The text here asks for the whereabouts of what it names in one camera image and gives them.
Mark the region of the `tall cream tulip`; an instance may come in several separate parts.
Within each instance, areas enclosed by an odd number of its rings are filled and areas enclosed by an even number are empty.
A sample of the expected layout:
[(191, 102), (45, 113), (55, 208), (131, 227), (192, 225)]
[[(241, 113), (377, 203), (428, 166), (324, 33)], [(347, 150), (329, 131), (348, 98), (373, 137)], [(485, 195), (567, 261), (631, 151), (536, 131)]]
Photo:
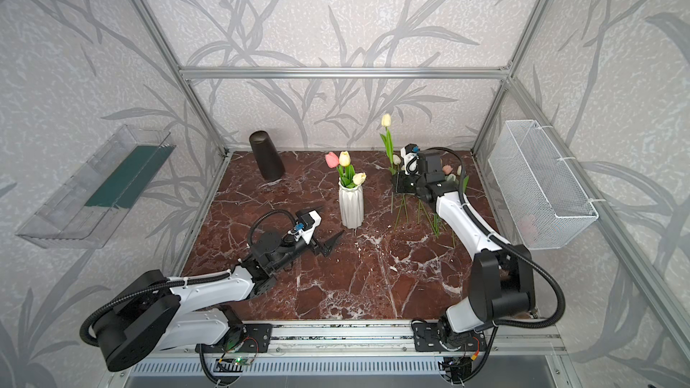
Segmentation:
[(386, 113), (381, 119), (381, 126), (384, 128), (384, 133), (382, 133), (380, 136), (381, 136), (382, 141), (385, 145), (386, 156), (387, 156), (389, 163), (390, 163), (389, 171), (391, 172), (391, 174), (395, 174), (396, 173), (395, 149), (394, 149), (393, 138), (392, 138), (392, 135), (390, 132), (391, 124), (392, 124), (391, 115)]

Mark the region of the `clear plastic wall shelf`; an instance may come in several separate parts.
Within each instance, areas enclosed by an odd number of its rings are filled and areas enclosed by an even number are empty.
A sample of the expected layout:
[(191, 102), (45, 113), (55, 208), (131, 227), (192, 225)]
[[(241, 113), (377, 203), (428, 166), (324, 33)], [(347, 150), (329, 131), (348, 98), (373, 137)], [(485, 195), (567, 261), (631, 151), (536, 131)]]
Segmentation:
[(172, 139), (121, 126), (16, 235), (43, 249), (101, 249), (174, 151)]

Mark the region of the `white ribbed ceramic vase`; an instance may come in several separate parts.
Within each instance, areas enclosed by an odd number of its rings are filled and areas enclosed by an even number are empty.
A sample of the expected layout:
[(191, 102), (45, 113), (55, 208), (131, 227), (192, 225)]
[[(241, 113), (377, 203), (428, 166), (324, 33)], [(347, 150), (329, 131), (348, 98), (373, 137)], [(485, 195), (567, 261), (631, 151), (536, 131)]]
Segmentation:
[(339, 184), (341, 222), (349, 229), (362, 226), (364, 221), (364, 191), (361, 185), (347, 188)]

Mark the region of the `pale yellow tulip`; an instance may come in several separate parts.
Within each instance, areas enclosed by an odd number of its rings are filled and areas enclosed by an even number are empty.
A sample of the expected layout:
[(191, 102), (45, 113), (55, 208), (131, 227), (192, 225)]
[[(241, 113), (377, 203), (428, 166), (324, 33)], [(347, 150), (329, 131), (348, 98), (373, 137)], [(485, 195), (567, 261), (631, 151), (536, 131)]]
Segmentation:
[(352, 185), (352, 174), (350, 173), (351, 160), (348, 151), (342, 151), (339, 155), (338, 171), (341, 178), (341, 185), (345, 188), (350, 188)]

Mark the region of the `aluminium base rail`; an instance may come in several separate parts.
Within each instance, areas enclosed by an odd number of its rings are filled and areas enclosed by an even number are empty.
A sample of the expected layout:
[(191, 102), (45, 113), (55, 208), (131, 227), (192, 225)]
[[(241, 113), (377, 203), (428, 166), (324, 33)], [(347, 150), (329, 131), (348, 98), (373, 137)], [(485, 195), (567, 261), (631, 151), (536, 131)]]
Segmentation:
[(495, 355), (565, 355), (560, 333), (555, 327), (527, 330), (501, 327), (490, 343), (492, 329), (464, 337), (459, 350), (446, 350), (438, 343), (437, 323), (408, 320), (323, 320), (251, 322), (250, 332), (267, 341), (264, 353), (234, 351), (228, 355), (249, 357), (317, 356), (403, 356), (437, 355), (471, 357), (487, 350)]

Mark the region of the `white tulip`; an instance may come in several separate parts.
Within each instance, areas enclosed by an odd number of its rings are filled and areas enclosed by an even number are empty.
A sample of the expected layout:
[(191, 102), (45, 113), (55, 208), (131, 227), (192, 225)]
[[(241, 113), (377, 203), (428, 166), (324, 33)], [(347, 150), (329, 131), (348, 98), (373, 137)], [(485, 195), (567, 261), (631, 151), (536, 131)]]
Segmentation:
[(463, 194), (465, 194), (468, 183), (469, 183), (469, 175), (468, 175), (465, 167), (463, 167), (463, 166), (458, 167), (457, 172), (456, 172), (456, 177), (458, 180), (459, 189), (461, 190), (461, 192)]

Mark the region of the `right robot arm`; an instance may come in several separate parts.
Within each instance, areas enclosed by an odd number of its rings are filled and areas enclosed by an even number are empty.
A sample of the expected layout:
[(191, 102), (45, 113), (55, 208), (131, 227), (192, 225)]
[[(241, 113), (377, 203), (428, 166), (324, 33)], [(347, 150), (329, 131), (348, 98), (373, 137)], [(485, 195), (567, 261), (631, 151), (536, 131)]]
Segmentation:
[[(490, 326), (542, 329), (558, 323), (565, 314), (564, 291), (544, 268), (535, 263), (524, 245), (511, 244), (475, 210), (460, 181), (449, 181), (443, 171), (446, 147), (422, 150), (414, 144), (401, 150), (402, 168), (394, 175), (395, 192), (416, 196), (429, 204), (460, 239), (472, 259), (469, 293), (449, 307), (442, 321), (453, 333), (479, 331)], [(535, 274), (543, 278), (556, 297), (556, 308), (542, 321), (515, 317), (535, 310)]]

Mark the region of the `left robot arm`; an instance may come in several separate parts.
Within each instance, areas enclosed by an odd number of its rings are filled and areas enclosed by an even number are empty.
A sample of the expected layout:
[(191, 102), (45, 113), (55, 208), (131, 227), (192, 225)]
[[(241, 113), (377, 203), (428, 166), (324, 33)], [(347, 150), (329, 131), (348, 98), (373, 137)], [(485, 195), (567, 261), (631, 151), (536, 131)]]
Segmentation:
[(219, 305), (267, 293), (280, 271), (307, 251), (329, 256), (341, 235), (319, 241), (321, 221), (316, 208), (271, 210), (251, 226), (250, 252), (234, 267), (192, 277), (147, 271), (86, 317), (80, 339), (102, 352), (111, 372), (131, 368), (153, 352), (183, 346), (195, 345), (199, 352), (231, 350), (244, 342), (246, 329)]

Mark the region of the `black cone vase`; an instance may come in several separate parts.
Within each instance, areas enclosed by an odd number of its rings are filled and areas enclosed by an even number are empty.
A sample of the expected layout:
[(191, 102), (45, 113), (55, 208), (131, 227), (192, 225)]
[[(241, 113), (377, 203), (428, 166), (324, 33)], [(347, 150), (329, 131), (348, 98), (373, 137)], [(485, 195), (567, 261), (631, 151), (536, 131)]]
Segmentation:
[(285, 166), (270, 135), (264, 130), (258, 130), (249, 136), (249, 142), (263, 179), (281, 179), (285, 174)]

